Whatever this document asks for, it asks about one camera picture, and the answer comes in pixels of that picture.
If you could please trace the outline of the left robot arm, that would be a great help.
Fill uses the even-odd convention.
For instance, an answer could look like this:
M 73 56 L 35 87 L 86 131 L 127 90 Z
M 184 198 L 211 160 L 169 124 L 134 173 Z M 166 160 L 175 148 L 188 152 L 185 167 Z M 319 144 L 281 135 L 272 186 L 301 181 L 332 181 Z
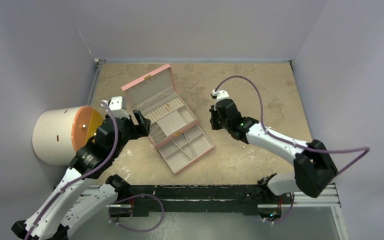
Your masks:
M 45 203 L 28 219 L 16 221 L 11 231 L 22 240 L 67 240 L 74 232 L 106 205 L 118 205 L 129 199 L 129 187 L 119 175 L 111 175 L 107 182 L 84 200 L 79 197 L 108 169 L 130 140 L 147 137 L 151 120 L 139 110 L 133 115 L 118 117 L 110 110 L 90 137 L 73 157 L 63 178 Z

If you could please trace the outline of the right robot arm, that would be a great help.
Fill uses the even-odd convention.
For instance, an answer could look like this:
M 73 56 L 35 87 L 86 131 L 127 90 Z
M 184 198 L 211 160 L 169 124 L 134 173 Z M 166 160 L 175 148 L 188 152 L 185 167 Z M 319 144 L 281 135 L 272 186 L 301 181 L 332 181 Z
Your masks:
M 224 129 L 233 139 L 265 149 L 293 166 L 293 172 L 274 173 L 258 182 L 262 186 L 260 196 L 268 204 L 274 203 L 280 195 L 294 192 L 317 198 L 338 175 L 336 165 L 319 140 L 310 143 L 304 141 L 304 148 L 293 142 L 285 143 L 283 140 L 286 136 L 263 128 L 252 117 L 242 116 L 229 98 L 217 101 L 209 111 L 213 130 Z

